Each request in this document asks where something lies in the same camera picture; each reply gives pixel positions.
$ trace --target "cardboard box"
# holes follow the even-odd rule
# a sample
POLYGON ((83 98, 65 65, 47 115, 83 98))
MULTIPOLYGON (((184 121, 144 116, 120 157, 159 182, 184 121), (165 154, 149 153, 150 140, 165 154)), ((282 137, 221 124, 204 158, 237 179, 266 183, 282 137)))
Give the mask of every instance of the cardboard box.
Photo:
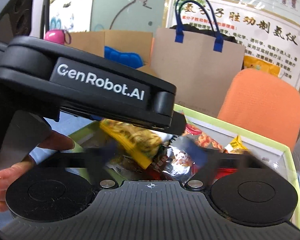
POLYGON ((149 32, 104 30, 98 32, 71 33, 72 48, 104 57, 104 47, 109 46, 120 52, 134 52, 140 55, 144 66, 139 71, 156 76, 150 69, 153 35, 149 32))

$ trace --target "pink cup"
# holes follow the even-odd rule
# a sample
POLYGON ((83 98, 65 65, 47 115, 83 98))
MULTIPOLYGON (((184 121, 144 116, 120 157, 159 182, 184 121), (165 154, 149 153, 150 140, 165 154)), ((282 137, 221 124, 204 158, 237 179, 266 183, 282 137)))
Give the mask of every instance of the pink cup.
POLYGON ((47 31, 44 40, 52 41, 61 45, 71 43, 71 35, 67 30, 50 30, 47 31), (66 41, 66 34, 69 36, 69 42, 66 41))

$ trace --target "silver bolt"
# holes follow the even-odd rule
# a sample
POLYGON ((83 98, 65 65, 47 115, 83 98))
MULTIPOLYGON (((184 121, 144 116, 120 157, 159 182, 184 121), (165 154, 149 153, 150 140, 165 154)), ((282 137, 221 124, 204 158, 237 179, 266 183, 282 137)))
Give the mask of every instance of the silver bolt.
POLYGON ((105 179, 100 182, 100 186, 103 188, 111 188, 115 185, 115 182, 111 179, 105 179))
POLYGON ((199 188, 203 186, 203 182, 197 179, 193 179, 188 182, 188 186, 192 188, 199 188))

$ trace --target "yellow package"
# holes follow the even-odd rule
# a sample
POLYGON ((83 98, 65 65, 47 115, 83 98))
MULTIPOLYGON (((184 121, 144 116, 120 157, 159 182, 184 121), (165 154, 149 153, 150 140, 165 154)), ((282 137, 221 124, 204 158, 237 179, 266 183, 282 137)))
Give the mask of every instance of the yellow package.
POLYGON ((237 135, 226 147, 228 153, 241 154, 243 151, 248 150, 243 144, 240 135, 237 135))
POLYGON ((156 133, 129 123, 103 119, 100 128, 118 141, 143 169, 152 163, 162 144, 161 137, 156 133))
POLYGON ((267 72, 276 77, 279 76, 281 70, 279 66, 276 66, 274 64, 265 62, 261 59, 251 57, 251 56, 244 56, 243 62, 244 62, 244 68, 254 68, 257 70, 267 72))

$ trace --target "blue bag handle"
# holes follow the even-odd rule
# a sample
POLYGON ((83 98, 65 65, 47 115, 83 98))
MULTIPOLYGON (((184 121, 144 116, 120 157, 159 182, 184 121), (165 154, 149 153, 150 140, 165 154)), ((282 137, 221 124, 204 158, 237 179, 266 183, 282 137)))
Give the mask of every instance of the blue bag handle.
POLYGON ((208 3, 208 5, 211 9, 211 12, 212 12, 212 17, 213 17, 213 20, 214 20, 215 25, 216 25, 216 31, 214 31, 214 29, 213 29, 213 25, 212 25, 212 22, 211 22, 211 19, 210 19, 209 15, 207 14, 207 11, 205 10, 205 8, 201 4, 199 4, 195 0, 186 0, 179 6, 179 13, 177 13, 177 6, 178 6, 179 2, 180 2, 180 0, 177 0, 176 7, 175 7, 175 14, 176 14, 176 21, 177 21, 175 42, 183 43, 183 37, 184 37, 183 31, 184 31, 184 29, 183 29, 183 24, 182 24, 182 21, 181 21, 180 13, 181 13, 182 6, 186 3, 191 2, 191 3, 194 3, 194 4, 198 5, 205 12, 205 14, 206 14, 206 16, 209 20, 209 23, 211 25, 211 28, 212 28, 213 32, 215 32, 214 35, 215 35, 216 39, 215 39, 215 43, 214 43, 214 46, 213 46, 213 50, 217 51, 217 52, 222 52, 223 37, 220 33, 220 30, 219 30, 219 27, 218 27, 218 24, 217 24, 217 19, 216 19, 216 16, 215 16, 214 12, 213 12, 213 8, 212 8, 210 2, 208 0, 206 0, 206 2, 208 3))

